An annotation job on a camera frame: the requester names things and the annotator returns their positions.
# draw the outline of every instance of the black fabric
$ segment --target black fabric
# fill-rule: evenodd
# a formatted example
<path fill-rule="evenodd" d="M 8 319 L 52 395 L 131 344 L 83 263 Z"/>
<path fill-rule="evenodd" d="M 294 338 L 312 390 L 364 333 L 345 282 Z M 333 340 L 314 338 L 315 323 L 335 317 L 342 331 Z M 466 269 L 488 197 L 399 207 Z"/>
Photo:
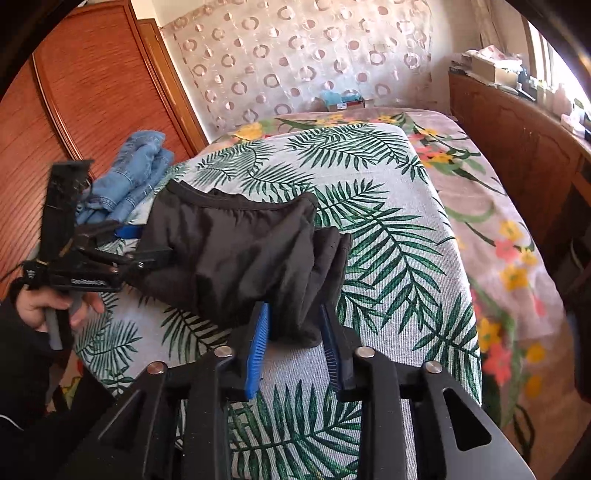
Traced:
<path fill-rule="evenodd" d="M 18 293 L 18 282 L 12 294 Z M 19 317 L 10 298 L 0 305 L 0 478 L 50 480 L 90 428 L 113 404 L 107 390 L 85 372 L 72 408 L 45 416 L 49 367 L 55 352 L 48 335 Z"/>
<path fill-rule="evenodd" d="M 167 268 L 130 278 L 144 294 L 221 327 L 247 323 L 256 301 L 271 306 L 271 339 L 316 346 L 316 305 L 339 298 L 348 233 L 315 228 L 318 202 L 286 203 L 203 193 L 170 181 L 156 197 L 138 251 L 170 247 Z"/>

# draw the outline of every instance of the curtain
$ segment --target curtain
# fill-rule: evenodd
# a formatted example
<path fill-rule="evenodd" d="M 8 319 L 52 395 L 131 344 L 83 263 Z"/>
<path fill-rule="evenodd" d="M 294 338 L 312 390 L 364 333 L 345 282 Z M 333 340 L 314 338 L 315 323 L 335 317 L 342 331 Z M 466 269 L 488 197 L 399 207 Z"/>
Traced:
<path fill-rule="evenodd" d="M 426 0 L 216 0 L 162 32 L 209 138 L 321 111 L 326 91 L 436 107 Z"/>

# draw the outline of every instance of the denim fabric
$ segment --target denim fabric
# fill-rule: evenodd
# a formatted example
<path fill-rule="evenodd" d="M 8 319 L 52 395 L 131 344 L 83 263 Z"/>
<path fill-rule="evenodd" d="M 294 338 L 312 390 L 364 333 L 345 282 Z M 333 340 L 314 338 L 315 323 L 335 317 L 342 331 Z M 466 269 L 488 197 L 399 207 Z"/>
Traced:
<path fill-rule="evenodd" d="M 143 185 L 140 185 L 135 190 L 129 192 L 129 195 L 127 195 L 123 201 L 119 202 L 115 207 L 115 210 L 113 210 L 106 219 L 117 220 L 121 223 L 126 221 L 133 209 L 154 191 L 154 187 L 160 182 L 160 180 L 162 180 L 166 169 L 173 162 L 173 159 L 174 153 L 165 148 L 161 148 L 158 154 L 154 157 L 154 162 L 152 162 L 152 173 L 148 180 Z"/>
<path fill-rule="evenodd" d="M 163 133 L 150 130 L 132 134 L 119 150 L 111 169 L 93 183 L 89 192 L 85 192 L 76 216 L 77 223 L 101 222 L 130 192 L 138 190 L 133 199 L 141 196 L 146 183 L 153 182 L 153 179 L 150 180 L 152 164 L 161 150 L 164 138 Z"/>

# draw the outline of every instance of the white label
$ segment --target white label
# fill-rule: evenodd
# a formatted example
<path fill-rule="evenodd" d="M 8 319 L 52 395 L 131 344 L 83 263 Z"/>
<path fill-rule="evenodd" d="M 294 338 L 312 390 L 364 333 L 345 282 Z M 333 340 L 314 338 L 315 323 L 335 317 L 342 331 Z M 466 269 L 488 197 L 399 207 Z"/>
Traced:
<path fill-rule="evenodd" d="M 104 280 L 79 280 L 77 278 L 72 278 L 71 282 L 72 285 L 107 285 L 107 282 L 105 282 Z"/>

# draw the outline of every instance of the bottle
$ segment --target bottle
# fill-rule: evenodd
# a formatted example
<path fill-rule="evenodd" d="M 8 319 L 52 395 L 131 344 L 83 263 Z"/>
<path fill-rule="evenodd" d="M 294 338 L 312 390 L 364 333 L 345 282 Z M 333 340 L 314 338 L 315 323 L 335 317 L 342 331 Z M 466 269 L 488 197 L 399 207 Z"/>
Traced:
<path fill-rule="evenodd" d="M 548 87 L 544 93 L 544 108 L 549 113 L 554 113 L 554 90 Z"/>
<path fill-rule="evenodd" d="M 544 88 L 544 84 L 545 84 L 545 81 L 538 80 L 538 84 L 535 86 L 535 89 L 538 92 L 538 96 L 536 98 L 536 101 L 538 102 L 538 105 L 541 108 L 544 108 L 544 100 L 545 100 L 545 94 L 546 94 L 546 89 Z"/>
<path fill-rule="evenodd" d="M 570 115 L 571 111 L 573 110 L 573 104 L 566 96 L 566 90 L 564 88 L 564 83 L 558 84 L 558 89 L 554 94 L 554 114 L 557 117 L 561 117 L 562 115 Z"/>

